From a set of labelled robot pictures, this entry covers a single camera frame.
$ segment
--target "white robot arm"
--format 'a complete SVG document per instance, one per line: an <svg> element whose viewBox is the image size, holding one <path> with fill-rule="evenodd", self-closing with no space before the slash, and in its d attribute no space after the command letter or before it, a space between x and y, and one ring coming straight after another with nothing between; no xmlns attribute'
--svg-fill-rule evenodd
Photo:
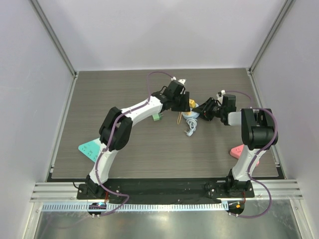
<svg viewBox="0 0 319 239"><path fill-rule="evenodd" d="M190 111L189 108L189 92L185 92L185 79L176 80L172 78L170 85L164 90L164 92L155 92L153 93L149 99L142 101L134 106L131 106L129 108L117 110L117 108L112 108L110 110L110 117L106 117L106 120L103 123L103 126L100 129L101 138L100 141L104 143L100 143L100 153L103 149L106 148L106 144L109 136L110 136L110 126L114 123L114 118L124 112L129 112L125 114L125 122L122 121L121 123L124 123L124 126L118 126L117 127L117 133L118 135L114 136L113 138L116 138L118 142L113 142L113 144L117 146L110 147L106 152L103 153L100 162L98 163L98 174L99 179L102 183L105 183L109 178L109 171L112 166L112 163L114 161L115 156L117 155L118 151L122 149L130 136L131 128L136 125L138 122L146 119L147 117L150 117L152 115L155 115L157 113L160 113L164 110L171 109L172 111ZM92 171L89 174L90 179L93 183L98 184L98 180L96 178L96 165L94 165Z"/></svg>
<svg viewBox="0 0 319 239"><path fill-rule="evenodd" d="M185 80L177 81L176 79L172 79L164 92L154 92L147 100L129 108L120 110L114 107L110 109L99 130L101 135L100 155L102 156L86 178L86 192L90 191L97 198L101 197L104 190L99 186L99 183L105 183L108 180L114 158L118 151L129 141L131 129L135 124L149 116L168 109L176 112L190 111L189 92L185 91L184 83ZM226 183L222 187L220 194L218 193L217 198L220 198L222 194L230 195L232 192L238 194L252 189L249 173L253 172L259 158L269 148L266 148L264 151L260 151L260 149L265 147L274 136L274 122L270 119L269 115L252 109L242 109L240 112L236 112L235 103L236 97L234 95L220 94L217 100L209 98L205 103L193 109L204 120L210 121L214 117L217 117L225 125L240 125L242 128L242 140L245 144L243 152L237 164L226 177ZM145 106L133 111L133 109L142 105ZM111 128L115 122L115 118L120 117L120 115L123 115L120 125L116 126L114 135L112 135ZM107 144L110 147L107 151L102 152Z"/></svg>
<svg viewBox="0 0 319 239"><path fill-rule="evenodd" d="M121 109L121 112L126 112L129 111L130 109L134 109L140 105L143 105L147 100L140 102L132 107L126 108L126 109ZM160 102L160 100L154 96L150 97L150 101L148 104L136 111L130 112L126 114L125 116L128 118L131 118L133 124L132 126L136 125L138 122L146 119L149 116L155 115L157 113L160 113L162 110L163 104ZM104 143L100 144L100 152L106 147ZM109 171L112 166L112 163L114 161L115 156L117 155L118 151L117 150L107 150L106 152L103 153L102 158L99 162L98 165L98 172L99 172L99 177L102 183L105 183L108 178L109 178ZM95 173L95 165L92 171L90 172L90 178L93 182L98 183L98 180L96 178L96 173Z"/></svg>

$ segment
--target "wooden table surface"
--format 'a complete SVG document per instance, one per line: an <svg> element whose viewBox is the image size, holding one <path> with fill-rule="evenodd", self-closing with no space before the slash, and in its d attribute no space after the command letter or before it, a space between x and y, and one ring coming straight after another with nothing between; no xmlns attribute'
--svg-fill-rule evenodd
<svg viewBox="0 0 319 239"><path fill-rule="evenodd" d="M78 146L99 137L98 130L113 106L126 108L147 98L146 75L151 70L80 72L75 84L52 178L85 178L94 163ZM167 70L187 79L186 90L199 105L223 89L253 95L245 69ZM170 78L151 77L151 91L168 85ZM249 105L236 94L237 110ZM177 125L177 112L166 111L160 121L152 117L135 125L130 141L114 160L110 178L224 177L236 164L229 155L240 145L241 128L224 126L219 119L198 120L196 132L185 135L186 121ZM271 152L267 152L253 176L277 176Z"/></svg>

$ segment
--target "white wall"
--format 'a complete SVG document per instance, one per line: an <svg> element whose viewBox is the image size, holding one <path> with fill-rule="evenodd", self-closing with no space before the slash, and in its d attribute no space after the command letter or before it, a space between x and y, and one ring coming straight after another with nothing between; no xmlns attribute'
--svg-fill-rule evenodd
<svg viewBox="0 0 319 239"><path fill-rule="evenodd" d="M296 178L319 225L319 1L297 0L265 52L255 77L279 124L286 174Z"/></svg>
<svg viewBox="0 0 319 239"><path fill-rule="evenodd" d="M27 0L0 8L0 232L22 238L46 176L71 74Z"/></svg>
<svg viewBox="0 0 319 239"><path fill-rule="evenodd" d="M77 70L249 67L284 0L39 0Z"/></svg>

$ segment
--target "white cable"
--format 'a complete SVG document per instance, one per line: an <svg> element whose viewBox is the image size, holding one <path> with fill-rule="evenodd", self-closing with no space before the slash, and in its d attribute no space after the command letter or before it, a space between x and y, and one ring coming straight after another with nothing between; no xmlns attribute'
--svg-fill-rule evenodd
<svg viewBox="0 0 319 239"><path fill-rule="evenodd" d="M186 135L188 137L192 136L192 134L196 131L196 126L197 126L197 119L194 118L188 118L186 120L186 123L189 125L189 131L185 131Z"/></svg>

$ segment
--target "metal frame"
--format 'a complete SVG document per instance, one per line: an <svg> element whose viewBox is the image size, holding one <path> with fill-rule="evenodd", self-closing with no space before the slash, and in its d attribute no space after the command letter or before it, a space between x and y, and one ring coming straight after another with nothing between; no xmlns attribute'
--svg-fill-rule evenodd
<svg viewBox="0 0 319 239"><path fill-rule="evenodd" d="M280 199L302 199L299 186L295 179L282 180L260 180L271 192L273 200ZM255 198L247 198L247 200L268 200L266 190L258 183L252 182L255 192ZM30 202L101 202L103 200L77 200L78 189L73 183L36 183ZM237 198L222 198L222 201L241 200Z"/></svg>
<svg viewBox="0 0 319 239"><path fill-rule="evenodd" d="M298 224L301 236L305 239L315 238L314 233L310 227L308 218L305 214L305 202L304 200L290 200L293 212Z"/></svg>
<svg viewBox="0 0 319 239"><path fill-rule="evenodd" d="M260 94L260 91L259 91L259 88L256 84L256 81L255 81L255 77L254 77L254 74L251 72L251 70L249 68L246 69L246 72L247 72L247 75L250 79L250 82L251 82L251 85L252 85L252 88L253 88L253 91L254 91L254 94L255 94L255 97L256 97L256 102L257 102L257 106L260 107L260 108L264 108L264 101L261 97L261 94ZM281 167L282 168L282 172L283 172L283 175L284 177L286 178L285 176L285 165L282 164L282 162L280 161L280 154L279 154L279 151L278 151L278 146L277 145L273 145L271 147L271 151L272 151L272 154L273 154L273 157L274 157L274 160L275 160L275 164L276 164L276 167Z"/></svg>
<svg viewBox="0 0 319 239"><path fill-rule="evenodd" d="M267 49L269 43L271 42L271 40L274 38L276 32L278 31L281 23L283 22L285 16L287 15L287 13L289 12L289 10L291 9L291 6L293 5L293 3L295 2L295 0L286 0L285 3L283 4L282 8L279 11L279 14L275 20L275 22L273 23L272 27L270 28L270 31L268 32L262 46L260 47L251 67L249 68L250 72L254 72L260 58L263 56L265 50Z"/></svg>
<svg viewBox="0 0 319 239"><path fill-rule="evenodd" d="M29 0L31 3L35 13L39 17L40 21L42 22L45 30L49 34L53 44L55 45L57 51L59 52L60 56L62 57L63 61L65 62L66 66L68 67L70 73L72 74L73 77L76 76L76 71L74 70L68 56L66 55L59 39L57 38L49 20L47 19L46 15L44 14L39 2L37 0Z"/></svg>
<svg viewBox="0 0 319 239"><path fill-rule="evenodd" d="M28 223L24 232L24 239L32 239L35 236L36 228L40 219L43 203L33 203Z"/></svg>
<svg viewBox="0 0 319 239"><path fill-rule="evenodd" d="M65 125L65 122L66 122L66 117L67 117L67 114L68 114L68 111L69 111L69 108L70 108L70 104L71 104L71 100L72 100L72 96L73 96L73 91L74 91L75 83L76 83L76 81L78 79L78 76L79 76L79 73L77 72L75 77L74 77L74 80L71 82L71 86L70 86L70 89L69 89L69 94L68 94L68 97L67 97L67 100L66 100L66 103L65 103L65 106L64 106L64 111L63 111L60 123L59 123L59 130L58 130L58 133L57 133L57 136L56 136L56 140L55 140L55 143L54 143L54 148L53 148L52 155L51 155L51 163L50 163L50 167L48 169L48 172L46 174L46 179L49 177L49 174L53 172L54 162L55 162L55 159L56 159L56 155L58 153L58 149L59 149L59 145L60 145L60 141L61 141L64 125Z"/></svg>
<svg viewBox="0 0 319 239"><path fill-rule="evenodd" d="M295 210L299 210L296 216L303 237L309 239L307 234L307 225L303 221L303 209L299 206L300 200L303 201L297 181L291 180L261 180L270 190L273 200L290 199L295 204ZM268 200L266 190L259 184L253 182L255 198L247 198L247 200ZM33 208L29 217L29 222L25 231L25 239L33 238L36 232L36 227L39 221L40 212L46 211L87 211L87 205L93 202L101 202L103 200L77 200L78 190L73 186L73 183L36 183L30 203L33 203ZM222 204L213 205L167 205L161 208L161 205L127 205L122 212L142 212L142 211L220 211L224 210L226 201L236 201L242 199L223 198Z"/></svg>

